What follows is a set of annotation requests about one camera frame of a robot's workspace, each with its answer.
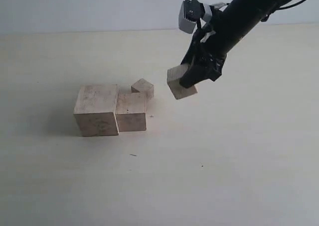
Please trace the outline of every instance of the wood grain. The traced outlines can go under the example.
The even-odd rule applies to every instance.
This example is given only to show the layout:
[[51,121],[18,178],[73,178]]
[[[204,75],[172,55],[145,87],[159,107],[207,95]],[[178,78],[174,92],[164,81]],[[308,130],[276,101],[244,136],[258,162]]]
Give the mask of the wood grain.
[[146,130],[145,94],[119,94],[116,119],[120,132]]
[[82,86],[74,107],[74,117],[82,136],[118,135],[115,119],[117,85]]
[[167,84],[177,100],[189,97],[197,93],[197,89],[195,86],[186,89],[179,84],[180,78],[185,74],[187,69],[188,65],[183,64],[168,69],[167,71]]
[[139,79],[131,86],[132,93],[145,93],[146,101],[148,102],[154,97],[154,85],[149,83],[144,78]]

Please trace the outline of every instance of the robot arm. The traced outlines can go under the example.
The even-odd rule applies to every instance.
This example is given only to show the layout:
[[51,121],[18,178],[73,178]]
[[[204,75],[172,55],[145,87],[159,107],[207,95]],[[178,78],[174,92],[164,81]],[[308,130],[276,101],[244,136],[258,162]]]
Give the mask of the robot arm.
[[[227,53],[260,21],[292,0],[233,0],[224,11],[225,4],[207,5],[197,0],[185,0],[179,14],[179,28],[192,33],[190,47],[182,60],[189,68],[180,79],[180,85],[190,88],[206,79],[216,81],[222,74]],[[200,19],[206,24],[202,27]]]

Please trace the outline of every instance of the cable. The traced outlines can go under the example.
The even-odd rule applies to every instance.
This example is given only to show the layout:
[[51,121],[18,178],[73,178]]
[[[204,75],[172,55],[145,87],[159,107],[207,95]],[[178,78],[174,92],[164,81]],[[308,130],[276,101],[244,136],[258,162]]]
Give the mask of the cable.
[[306,0],[301,0],[301,1],[297,2],[297,3],[295,3],[295,4],[292,4],[292,5],[285,6],[285,7],[280,7],[277,10],[285,10],[285,9],[293,8],[293,7],[296,7],[296,6],[300,5],[300,4],[302,4],[305,1]]

